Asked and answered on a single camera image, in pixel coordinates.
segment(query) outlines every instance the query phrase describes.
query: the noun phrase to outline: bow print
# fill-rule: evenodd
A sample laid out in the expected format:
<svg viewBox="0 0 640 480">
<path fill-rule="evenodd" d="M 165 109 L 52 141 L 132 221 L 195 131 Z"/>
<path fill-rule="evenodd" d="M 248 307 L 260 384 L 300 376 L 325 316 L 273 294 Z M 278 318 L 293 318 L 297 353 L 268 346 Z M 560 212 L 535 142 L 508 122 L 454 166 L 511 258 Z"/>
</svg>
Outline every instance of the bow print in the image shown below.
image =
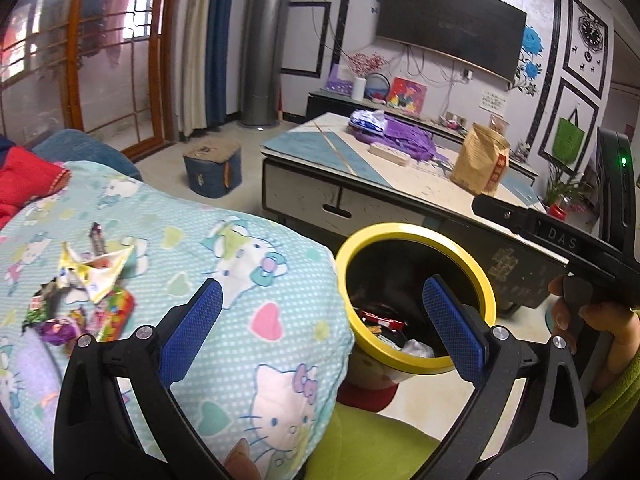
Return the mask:
<svg viewBox="0 0 640 480">
<path fill-rule="evenodd" d="M 318 394 L 318 381 L 309 378 L 308 372 L 309 370 L 304 364 L 298 366 L 296 375 L 293 377 L 293 391 L 297 394 L 303 394 L 309 405 L 313 406 Z"/>
</svg>

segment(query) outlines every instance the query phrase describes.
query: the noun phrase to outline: table drawer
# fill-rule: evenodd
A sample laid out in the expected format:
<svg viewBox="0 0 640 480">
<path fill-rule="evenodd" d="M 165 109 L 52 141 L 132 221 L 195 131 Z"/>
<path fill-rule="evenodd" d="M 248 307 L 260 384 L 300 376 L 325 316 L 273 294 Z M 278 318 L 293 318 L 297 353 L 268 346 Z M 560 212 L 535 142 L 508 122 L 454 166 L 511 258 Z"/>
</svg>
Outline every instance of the table drawer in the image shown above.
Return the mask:
<svg viewBox="0 0 640 480">
<path fill-rule="evenodd" d="M 267 209 L 344 236 L 382 222 L 424 221 L 423 215 L 400 206 L 269 164 L 263 185 Z"/>
</svg>

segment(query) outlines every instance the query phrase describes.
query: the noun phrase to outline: pink heart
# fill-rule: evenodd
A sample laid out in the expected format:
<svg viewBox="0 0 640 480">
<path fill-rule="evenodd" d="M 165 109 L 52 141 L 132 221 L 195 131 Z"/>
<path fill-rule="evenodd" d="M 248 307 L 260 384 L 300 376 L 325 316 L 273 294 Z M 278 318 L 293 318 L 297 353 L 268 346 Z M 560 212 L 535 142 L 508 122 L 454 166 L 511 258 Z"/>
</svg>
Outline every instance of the pink heart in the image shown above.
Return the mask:
<svg viewBox="0 0 640 480">
<path fill-rule="evenodd" d="M 278 341 L 283 330 L 280 322 L 280 309 L 275 303 L 265 303 L 254 314 L 249 330 L 265 341 Z"/>
</svg>

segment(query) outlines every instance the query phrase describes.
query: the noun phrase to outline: purple bag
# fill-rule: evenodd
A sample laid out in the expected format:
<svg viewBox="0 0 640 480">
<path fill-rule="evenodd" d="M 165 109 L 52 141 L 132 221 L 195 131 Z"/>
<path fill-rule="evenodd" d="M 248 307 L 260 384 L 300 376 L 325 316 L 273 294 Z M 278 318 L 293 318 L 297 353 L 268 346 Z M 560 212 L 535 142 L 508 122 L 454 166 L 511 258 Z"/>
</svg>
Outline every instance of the purple bag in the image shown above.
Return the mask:
<svg viewBox="0 0 640 480">
<path fill-rule="evenodd" d="M 374 135 L 355 128 L 354 137 L 365 144 L 379 142 L 385 146 L 390 146 L 410 155 L 415 160 L 428 162 L 434 157 L 439 160 L 449 160 L 446 156 L 437 152 L 433 136 L 429 132 L 393 119 L 390 116 L 385 117 L 388 123 L 383 134 Z"/>
</svg>

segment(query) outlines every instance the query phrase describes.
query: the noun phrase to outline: television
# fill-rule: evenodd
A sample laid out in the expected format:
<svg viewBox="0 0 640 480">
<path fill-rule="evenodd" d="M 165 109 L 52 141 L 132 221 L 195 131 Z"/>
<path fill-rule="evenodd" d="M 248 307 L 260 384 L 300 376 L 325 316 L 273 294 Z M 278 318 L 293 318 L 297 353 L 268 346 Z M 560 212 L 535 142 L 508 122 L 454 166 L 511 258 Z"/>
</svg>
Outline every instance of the television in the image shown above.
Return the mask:
<svg viewBox="0 0 640 480">
<path fill-rule="evenodd" d="M 376 35 L 512 81 L 526 19 L 500 0 L 380 0 Z"/>
</svg>

